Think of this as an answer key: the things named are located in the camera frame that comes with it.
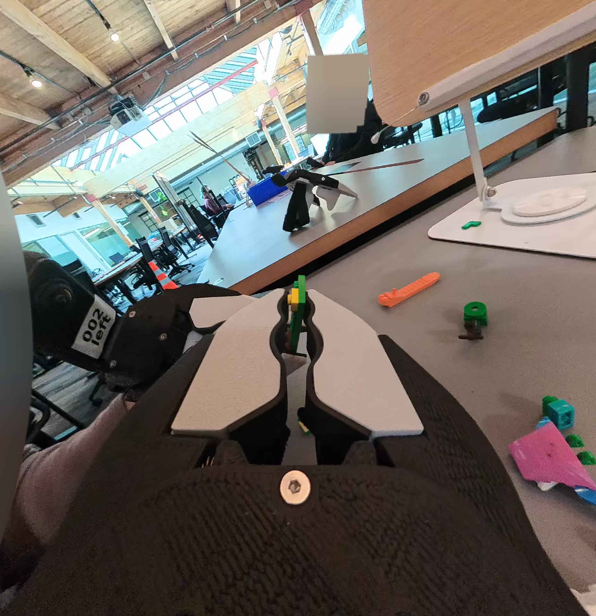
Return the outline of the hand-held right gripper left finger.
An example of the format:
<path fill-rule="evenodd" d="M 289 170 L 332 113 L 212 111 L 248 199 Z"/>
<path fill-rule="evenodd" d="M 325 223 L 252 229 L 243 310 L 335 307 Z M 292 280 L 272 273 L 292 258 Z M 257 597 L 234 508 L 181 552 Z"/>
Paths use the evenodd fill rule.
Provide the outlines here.
<path fill-rule="evenodd" d="M 286 291 L 275 289 L 213 332 L 172 434 L 228 436 L 277 406 L 286 416 L 286 367 L 276 342 L 280 332 L 284 343 L 286 305 Z"/>

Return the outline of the pink lego assembly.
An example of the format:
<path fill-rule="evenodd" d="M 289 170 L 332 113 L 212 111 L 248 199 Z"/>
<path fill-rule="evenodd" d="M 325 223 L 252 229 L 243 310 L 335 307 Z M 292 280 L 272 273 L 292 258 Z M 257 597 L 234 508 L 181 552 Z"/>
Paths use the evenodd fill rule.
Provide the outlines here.
<path fill-rule="evenodd" d="M 542 492 L 563 485 L 596 507 L 596 482 L 589 468 L 596 456 L 575 433 L 576 408 L 557 396 L 541 399 L 541 416 L 534 429 L 507 449 L 521 476 Z"/>

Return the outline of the long green lego plate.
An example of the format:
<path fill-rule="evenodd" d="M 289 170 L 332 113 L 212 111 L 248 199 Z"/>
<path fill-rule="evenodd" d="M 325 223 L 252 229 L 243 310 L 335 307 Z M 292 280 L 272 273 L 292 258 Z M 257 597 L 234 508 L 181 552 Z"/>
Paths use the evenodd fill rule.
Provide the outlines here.
<path fill-rule="evenodd" d="M 292 355 L 297 354 L 298 343 L 303 329 L 305 309 L 307 307 L 306 276 L 298 275 L 297 280 L 294 281 L 294 286 L 291 289 L 294 287 L 300 290 L 300 304 L 294 311 L 292 311 L 291 307 L 287 304 L 289 317 L 286 334 L 286 352 Z"/>

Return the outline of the ceiling mounted projector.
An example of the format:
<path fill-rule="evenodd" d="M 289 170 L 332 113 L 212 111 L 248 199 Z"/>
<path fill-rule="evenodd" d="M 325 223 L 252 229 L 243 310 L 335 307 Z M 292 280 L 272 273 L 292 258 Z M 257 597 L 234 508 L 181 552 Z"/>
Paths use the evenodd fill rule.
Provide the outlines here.
<path fill-rule="evenodd" d="M 122 133 L 135 128 L 136 124 L 148 117 L 132 96 L 116 96 L 109 104 L 110 126 Z"/>

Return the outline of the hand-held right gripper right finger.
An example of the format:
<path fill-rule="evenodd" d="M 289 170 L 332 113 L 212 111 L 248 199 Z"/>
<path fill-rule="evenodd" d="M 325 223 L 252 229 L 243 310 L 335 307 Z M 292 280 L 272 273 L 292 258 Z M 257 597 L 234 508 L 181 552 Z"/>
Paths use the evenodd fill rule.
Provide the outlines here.
<path fill-rule="evenodd" d="M 424 425 L 376 331 L 309 289 L 313 402 L 368 439 L 421 435 Z"/>

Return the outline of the wooden desk lamp white base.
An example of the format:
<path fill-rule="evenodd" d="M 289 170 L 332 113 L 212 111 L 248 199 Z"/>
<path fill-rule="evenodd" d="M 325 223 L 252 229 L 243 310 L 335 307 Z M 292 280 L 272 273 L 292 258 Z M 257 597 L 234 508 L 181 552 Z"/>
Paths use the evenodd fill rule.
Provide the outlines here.
<path fill-rule="evenodd" d="M 433 240 L 596 260 L 596 173 L 491 187 L 470 99 L 596 41 L 596 1 L 364 1 L 377 111 L 390 126 L 459 105 L 477 197 L 431 227 Z M 477 228 L 462 230 L 470 220 Z"/>

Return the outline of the spare hand-held gripper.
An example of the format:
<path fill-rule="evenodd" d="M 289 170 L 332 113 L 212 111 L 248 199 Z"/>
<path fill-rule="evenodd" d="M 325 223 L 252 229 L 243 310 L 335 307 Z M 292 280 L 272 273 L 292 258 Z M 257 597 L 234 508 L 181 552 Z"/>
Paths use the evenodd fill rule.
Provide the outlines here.
<path fill-rule="evenodd" d="M 309 208 L 312 204 L 320 206 L 320 199 L 323 199 L 327 209 L 332 211 L 341 195 L 358 197 L 352 189 L 329 175 L 303 169 L 285 173 L 282 170 L 282 166 L 268 166 L 263 173 L 272 174 L 271 181 L 276 187 L 292 192 L 282 225 L 285 232 L 292 233 L 308 225 Z"/>

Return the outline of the orange brick separator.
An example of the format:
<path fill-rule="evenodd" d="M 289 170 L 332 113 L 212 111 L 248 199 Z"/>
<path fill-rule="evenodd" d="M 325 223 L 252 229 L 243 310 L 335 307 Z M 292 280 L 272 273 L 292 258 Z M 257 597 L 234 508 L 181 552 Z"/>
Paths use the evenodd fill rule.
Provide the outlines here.
<path fill-rule="evenodd" d="M 438 272 L 427 273 L 409 285 L 400 289 L 394 288 L 391 291 L 386 291 L 379 295 L 378 303 L 383 307 L 394 307 L 411 297 L 423 292 L 432 287 L 440 280 L 441 275 Z"/>

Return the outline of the orange traffic cone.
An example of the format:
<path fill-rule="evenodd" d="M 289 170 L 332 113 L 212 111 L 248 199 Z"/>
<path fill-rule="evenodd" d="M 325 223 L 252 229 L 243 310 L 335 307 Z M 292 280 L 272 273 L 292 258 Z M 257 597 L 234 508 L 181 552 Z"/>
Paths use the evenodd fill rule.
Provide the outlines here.
<path fill-rule="evenodd" d="M 179 286 L 172 281 L 171 278 L 164 273 L 154 261 L 149 261 L 148 266 L 163 292 L 179 288 Z"/>

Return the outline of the blue storage bin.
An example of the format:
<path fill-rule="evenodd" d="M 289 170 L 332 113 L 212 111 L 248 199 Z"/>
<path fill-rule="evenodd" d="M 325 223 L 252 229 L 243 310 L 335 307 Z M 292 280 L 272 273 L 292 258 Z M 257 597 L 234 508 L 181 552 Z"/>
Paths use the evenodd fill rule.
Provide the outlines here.
<path fill-rule="evenodd" d="M 255 206 L 262 205 L 273 197 L 286 192 L 288 192 L 287 187 L 285 185 L 277 186 L 271 177 L 251 185 L 247 190 L 248 197 Z"/>

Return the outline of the green round brown lego piece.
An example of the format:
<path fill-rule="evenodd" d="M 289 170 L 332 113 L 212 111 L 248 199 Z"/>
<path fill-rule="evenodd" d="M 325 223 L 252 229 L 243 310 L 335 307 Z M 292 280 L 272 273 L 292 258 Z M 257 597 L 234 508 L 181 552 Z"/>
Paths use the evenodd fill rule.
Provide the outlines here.
<path fill-rule="evenodd" d="M 488 310 L 486 304 L 474 301 L 463 308 L 464 334 L 458 335 L 461 340 L 476 341 L 484 338 L 482 329 L 488 326 Z"/>

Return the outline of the person's left forearm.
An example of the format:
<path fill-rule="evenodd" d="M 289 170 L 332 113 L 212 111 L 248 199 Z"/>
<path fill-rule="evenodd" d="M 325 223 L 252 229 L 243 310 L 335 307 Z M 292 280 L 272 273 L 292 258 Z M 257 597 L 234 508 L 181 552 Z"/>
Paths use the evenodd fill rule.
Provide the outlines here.
<path fill-rule="evenodd" d="M 121 394 L 89 427 L 22 462 L 0 543 L 0 593 L 24 583 L 32 574 L 97 454 L 133 407 L 134 402 Z"/>

